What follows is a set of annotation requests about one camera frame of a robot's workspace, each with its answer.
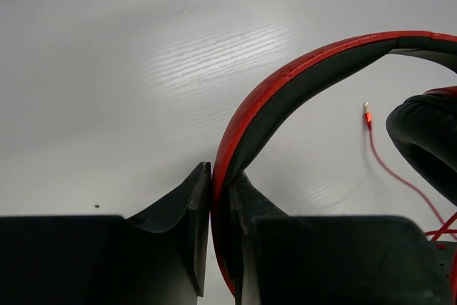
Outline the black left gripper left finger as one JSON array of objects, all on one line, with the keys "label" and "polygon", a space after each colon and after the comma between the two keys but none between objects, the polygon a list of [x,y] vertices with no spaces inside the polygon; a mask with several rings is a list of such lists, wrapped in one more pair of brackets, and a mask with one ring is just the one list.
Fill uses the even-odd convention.
[{"label": "black left gripper left finger", "polygon": [[139,213],[1,218],[3,304],[195,304],[211,165]]}]

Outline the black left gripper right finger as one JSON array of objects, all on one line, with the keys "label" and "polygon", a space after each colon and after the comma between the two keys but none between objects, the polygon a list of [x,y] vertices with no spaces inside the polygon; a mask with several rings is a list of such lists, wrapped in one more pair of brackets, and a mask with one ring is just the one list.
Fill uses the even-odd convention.
[{"label": "black left gripper right finger", "polygon": [[449,260],[402,216],[290,216],[229,188],[237,304],[452,304]]}]

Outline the red black headphones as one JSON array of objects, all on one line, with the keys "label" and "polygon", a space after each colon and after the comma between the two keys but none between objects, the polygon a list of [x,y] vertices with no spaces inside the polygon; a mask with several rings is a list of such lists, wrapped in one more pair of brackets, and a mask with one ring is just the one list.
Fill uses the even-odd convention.
[{"label": "red black headphones", "polygon": [[315,49],[263,80],[232,116],[212,176],[211,227],[216,259],[235,292],[229,237],[229,184],[304,102],[387,54],[418,57],[456,70],[456,37],[431,31],[387,31],[355,36]]}]

